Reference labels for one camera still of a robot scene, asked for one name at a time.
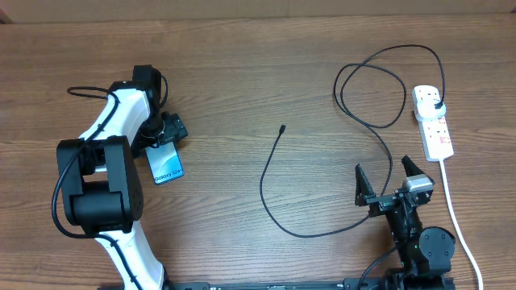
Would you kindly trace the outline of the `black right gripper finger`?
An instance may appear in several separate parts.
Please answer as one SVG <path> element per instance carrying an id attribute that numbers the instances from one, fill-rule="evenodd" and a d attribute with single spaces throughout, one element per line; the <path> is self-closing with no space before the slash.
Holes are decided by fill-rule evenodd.
<path id="1" fill-rule="evenodd" d="M 404 155 L 402 157 L 402 165 L 405 169 L 407 177 L 423 174 L 423 170 L 421 170 L 408 155 Z"/>
<path id="2" fill-rule="evenodd" d="M 362 167 L 357 164 L 355 167 L 356 170 L 356 197 L 355 197 L 355 205 L 357 206 L 366 206 L 368 204 L 368 200 L 372 199 L 376 196 L 372 186 L 370 185 L 367 176 L 365 175 Z"/>

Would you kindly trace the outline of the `blue Galaxy smartphone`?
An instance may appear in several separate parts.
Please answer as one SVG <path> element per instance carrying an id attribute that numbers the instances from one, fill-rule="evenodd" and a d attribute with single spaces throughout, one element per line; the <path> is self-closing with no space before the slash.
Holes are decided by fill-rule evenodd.
<path id="1" fill-rule="evenodd" d="M 164 184 L 184 176 L 181 160 L 174 143 L 157 148 L 146 147 L 145 153 L 155 184 Z"/>

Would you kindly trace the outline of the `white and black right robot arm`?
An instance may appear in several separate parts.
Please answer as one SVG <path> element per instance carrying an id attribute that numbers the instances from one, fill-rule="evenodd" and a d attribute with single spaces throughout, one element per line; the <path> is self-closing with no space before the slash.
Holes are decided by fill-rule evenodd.
<path id="1" fill-rule="evenodd" d="M 369 207 L 371 218 L 384 216 L 394 247 L 364 270 L 358 279 L 346 279 L 350 289 L 436 289 L 451 290 L 455 283 L 446 274 L 451 271 L 456 238 L 443 227 L 424 227 L 417 208 L 431 201 L 435 182 L 408 156 L 402 158 L 406 172 L 402 186 L 389 195 L 378 196 L 368 182 L 364 170 L 356 165 L 356 199 L 358 206 Z M 397 252 L 401 266 L 390 268 L 380 277 L 368 274 L 390 254 Z"/>

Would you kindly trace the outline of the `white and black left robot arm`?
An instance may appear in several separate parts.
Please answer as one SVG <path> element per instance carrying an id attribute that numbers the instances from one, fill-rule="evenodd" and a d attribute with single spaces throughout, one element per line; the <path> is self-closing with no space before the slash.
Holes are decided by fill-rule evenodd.
<path id="1" fill-rule="evenodd" d="M 106 105 L 88 130 L 57 145 L 52 220 L 65 236 L 100 243 L 122 277 L 122 289 L 173 288 L 141 224 L 144 195 L 135 166 L 136 158 L 145 157 L 156 184 L 184 174 L 177 144 L 188 132 L 177 114 L 164 110 L 168 91 L 166 77 L 150 64 L 136 65 L 131 80 L 107 89 L 67 90 Z"/>

